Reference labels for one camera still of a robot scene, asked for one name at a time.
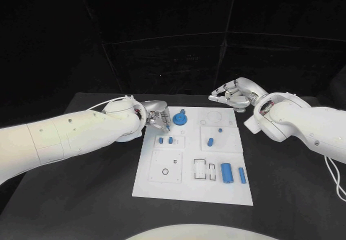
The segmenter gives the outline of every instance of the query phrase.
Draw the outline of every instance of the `robotic hand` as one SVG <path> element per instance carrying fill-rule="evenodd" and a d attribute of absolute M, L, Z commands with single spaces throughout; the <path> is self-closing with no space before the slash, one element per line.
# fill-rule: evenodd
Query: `robotic hand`
<path fill-rule="evenodd" d="M 288 92 L 268 94 L 243 77 L 220 86 L 208 100 L 227 104 L 240 113 L 252 104 L 253 115 L 243 124 L 253 134 L 262 130 L 276 142 L 295 136 L 309 150 L 346 164 L 346 111 L 311 107 Z"/>
<path fill-rule="evenodd" d="M 92 110 L 105 103 L 100 112 Z M 136 102 L 125 96 L 84 111 L 0 129 L 0 184 L 40 165 L 138 138 L 145 125 L 167 132 L 169 119 L 164 101 Z"/>

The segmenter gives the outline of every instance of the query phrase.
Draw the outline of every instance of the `black backdrop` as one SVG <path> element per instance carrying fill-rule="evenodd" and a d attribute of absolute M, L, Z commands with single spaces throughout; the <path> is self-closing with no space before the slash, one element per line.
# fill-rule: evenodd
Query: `black backdrop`
<path fill-rule="evenodd" d="M 0 127 L 61 114 L 76 92 L 206 95 L 236 77 L 332 105 L 344 23 L 341 0 L 1 1 Z"/>

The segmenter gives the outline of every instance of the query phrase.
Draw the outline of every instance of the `blue cylinder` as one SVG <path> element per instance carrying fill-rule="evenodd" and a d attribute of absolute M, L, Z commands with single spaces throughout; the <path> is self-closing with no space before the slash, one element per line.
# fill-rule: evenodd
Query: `blue cylinder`
<path fill-rule="evenodd" d="M 207 141 L 207 146 L 210 147 L 213 145 L 214 139 L 210 137 Z"/>
<path fill-rule="evenodd" d="M 246 183 L 244 174 L 243 174 L 243 168 L 242 167 L 239 167 L 239 180 L 240 180 L 242 184 Z"/>
<path fill-rule="evenodd" d="M 220 172 L 221 172 L 221 180 L 224 184 L 230 184 L 233 182 L 233 175 L 229 163 L 220 164 Z"/>
<path fill-rule="evenodd" d="M 185 122 L 187 122 L 185 111 L 181 109 L 180 113 L 177 113 L 172 117 L 172 123 L 177 126 L 181 126 L 185 124 Z"/>

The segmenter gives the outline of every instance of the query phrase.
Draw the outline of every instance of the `white circular base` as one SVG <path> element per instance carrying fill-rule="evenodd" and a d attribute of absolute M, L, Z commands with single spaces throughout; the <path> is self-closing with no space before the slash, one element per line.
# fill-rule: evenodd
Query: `white circular base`
<path fill-rule="evenodd" d="M 158 227 L 126 240 L 276 240 L 252 231 L 227 226 L 182 224 Z"/>

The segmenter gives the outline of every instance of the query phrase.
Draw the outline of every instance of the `black table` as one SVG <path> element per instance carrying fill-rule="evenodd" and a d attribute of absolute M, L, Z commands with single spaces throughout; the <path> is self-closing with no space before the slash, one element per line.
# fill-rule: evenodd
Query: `black table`
<path fill-rule="evenodd" d="M 77 93 L 66 113 L 119 94 Z M 206 96 L 135 95 L 169 106 L 226 107 Z M 324 158 L 295 137 L 252 134 L 236 113 L 253 206 L 131 197 L 142 137 L 30 170 L 0 216 L 0 239 L 120 240 L 174 224 L 240 228 L 280 240 L 344 239 L 346 203 Z M 335 163 L 346 180 L 346 164 Z"/>

